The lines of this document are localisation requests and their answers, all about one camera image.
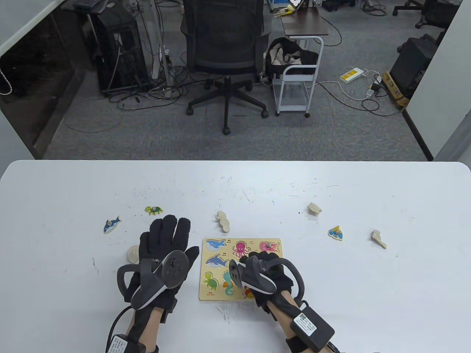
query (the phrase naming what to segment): black data glove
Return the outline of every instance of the black data glove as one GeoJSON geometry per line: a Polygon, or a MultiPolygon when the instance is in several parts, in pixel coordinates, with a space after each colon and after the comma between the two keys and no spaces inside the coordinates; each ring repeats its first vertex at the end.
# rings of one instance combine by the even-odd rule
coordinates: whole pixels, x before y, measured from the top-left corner
{"type": "MultiPolygon", "coordinates": [[[[277,254],[273,252],[267,253],[266,251],[262,251],[260,253],[253,251],[249,254],[249,257],[251,256],[256,256],[259,260],[263,260],[263,261],[270,261],[279,257],[277,254]]],[[[242,256],[239,261],[245,264],[247,259],[248,259],[247,256],[242,256]]],[[[293,286],[293,281],[291,278],[285,275],[283,265],[278,265],[278,266],[270,268],[268,272],[265,273],[265,275],[275,283],[277,293],[280,293],[283,290],[287,290],[291,293],[291,287],[293,286]]],[[[260,306],[267,313],[270,313],[270,310],[267,307],[267,301],[269,301],[274,296],[274,294],[263,294],[263,293],[257,292],[254,289],[251,289],[251,291],[252,291],[253,296],[255,297],[255,302],[257,303],[257,305],[260,306]]]]}
{"type": "MultiPolygon", "coordinates": [[[[200,253],[200,249],[197,246],[193,246],[186,250],[189,234],[189,219],[180,218],[177,222],[177,218],[173,215],[167,215],[163,219],[156,219],[150,225],[150,230],[141,235],[141,242],[139,244],[139,260],[143,258],[151,258],[162,261],[173,250],[181,250],[184,251],[188,257],[189,268],[191,269],[193,262],[195,262],[200,253]]],[[[128,290],[124,296],[125,302],[131,302],[131,298],[140,284],[140,274],[136,272],[132,276],[128,290]]],[[[175,288],[166,289],[148,306],[164,310],[173,310],[174,304],[176,303],[175,295],[178,293],[180,287],[181,284],[175,288]]]]}

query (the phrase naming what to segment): black bag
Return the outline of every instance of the black bag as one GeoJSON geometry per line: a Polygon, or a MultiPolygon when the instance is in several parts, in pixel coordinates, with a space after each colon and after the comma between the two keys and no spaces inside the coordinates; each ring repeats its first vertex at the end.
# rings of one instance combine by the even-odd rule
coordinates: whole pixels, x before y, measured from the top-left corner
{"type": "MultiPolygon", "coordinates": [[[[274,58],[271,57],[270,51],[276,46],[280,44],[281,49],[283,50],[283,54],[295,54],[299,52],[299,57],[295,56],[295,58],[301,59],[301,64],[302,65],[315,65],[317,64],[317,58],[319,55],[313,51],[309,50],[304,50],[301,49],[301,47],[294,41],[289,40],[285,37],[277,38],[273,42],[271,42],[268,51],[267,51],[267,56],[265,57],[265,73],[268,77],[272,78],[273,75],[276,75],[276,78],[279,78],[284,70],[288,67],[291,66],[292,64],[282,64],[282,65],[276,65],[272,64],[272,61],[274,58]]],[[[314,68],[293,68],[288,71],[288,75],[312,75],[316,69],[314,68]]]]}

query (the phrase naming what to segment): chair base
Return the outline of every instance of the chair base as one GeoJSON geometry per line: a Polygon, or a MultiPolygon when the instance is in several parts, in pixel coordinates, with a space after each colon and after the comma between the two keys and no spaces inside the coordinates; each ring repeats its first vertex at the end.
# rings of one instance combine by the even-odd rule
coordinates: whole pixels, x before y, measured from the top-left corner
{"type": "Polygon", "coordinates": [[[229,100],[231,97],[236,97],[239,98],[247,103],[256,105],[257,107],[262,108],[262,118],[268,118],[268,110],[267,106],[264,105],[262,102],[259,102],[258,100],[248,96],[247,94],[239,91],[242,87],[245,87],[247,91],[252,90],[252,81],[250,80],[245,80],[241,82],[236,82],[232,83],[230,77],[225,77],[224,82],[218,82],[214,80],[206,80],[204,84],[205,89],[211,88],[211,85],[214,84],[217,88],[216,91],[210,92],[200,98],[197,98],[190,103],[188,103],[188,108],[187,108],[187,115],[193,115],[193,105],[200,104],[203,102],[207,102],[209,100],[212,100],[214,98],[223,96],[225,99],[225,105],[224,105],[224,128],[222,129],[222,133],[224,135],[229,135],[231,133],[231,129],[229,126],[227,126],[227,119],[229,115],[229,100]]]}

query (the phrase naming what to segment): wrist strap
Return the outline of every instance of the wrist strap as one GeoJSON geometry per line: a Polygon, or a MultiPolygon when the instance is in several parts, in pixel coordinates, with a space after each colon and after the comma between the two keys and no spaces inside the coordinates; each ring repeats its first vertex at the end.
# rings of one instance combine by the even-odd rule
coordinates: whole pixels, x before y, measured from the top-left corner
{"type": "Polygon", "coordinates": [[[309,348],[298,336],[286,339],[286,343],[292,353],[301,353],[309,348]]]}

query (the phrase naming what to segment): pink octopus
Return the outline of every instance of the pink octopus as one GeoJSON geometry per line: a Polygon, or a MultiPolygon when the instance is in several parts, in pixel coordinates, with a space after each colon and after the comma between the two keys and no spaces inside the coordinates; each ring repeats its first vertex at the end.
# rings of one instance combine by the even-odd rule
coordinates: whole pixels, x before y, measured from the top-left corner
{"type": "Polygon", "coordinates": [[[232,248],[232,253],[237,257],[248,255],[250,248],[243,241],[238,241],[237,244],[232,248]]]}

